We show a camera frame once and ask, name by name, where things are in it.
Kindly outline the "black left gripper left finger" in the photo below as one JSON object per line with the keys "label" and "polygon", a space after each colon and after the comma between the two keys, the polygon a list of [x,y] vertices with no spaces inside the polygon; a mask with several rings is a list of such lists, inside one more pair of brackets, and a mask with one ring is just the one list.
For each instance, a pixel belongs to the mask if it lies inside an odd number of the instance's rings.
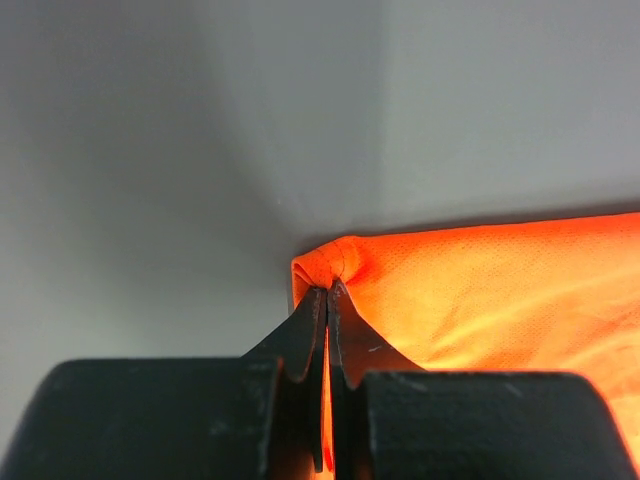
{"label": "black left gripper left finger", "polygon": [[322,471],[327,294],[240,357],[57,365],[1,462],[5,479],[311,479]]}

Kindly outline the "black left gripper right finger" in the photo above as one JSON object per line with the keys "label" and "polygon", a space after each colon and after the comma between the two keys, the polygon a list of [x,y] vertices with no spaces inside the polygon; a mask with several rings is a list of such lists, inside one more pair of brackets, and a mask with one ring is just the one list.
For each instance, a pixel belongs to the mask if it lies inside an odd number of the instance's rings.
{"label": "black left gripper right finger", "polygon": [[339,479],[635,479],[602,396],[566,372],[419,367],[327,294]]}

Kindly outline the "orange t-shirt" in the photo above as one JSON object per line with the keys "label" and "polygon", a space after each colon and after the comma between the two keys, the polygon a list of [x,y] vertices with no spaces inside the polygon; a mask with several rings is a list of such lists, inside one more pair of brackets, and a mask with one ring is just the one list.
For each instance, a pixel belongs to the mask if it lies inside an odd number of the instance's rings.
{"label": "orange t-shirt", "polygon": [[346,236],[295,258],[291,277],[295,302],[342,282],[422,367],[586,377],[638,455],[637,214]]}

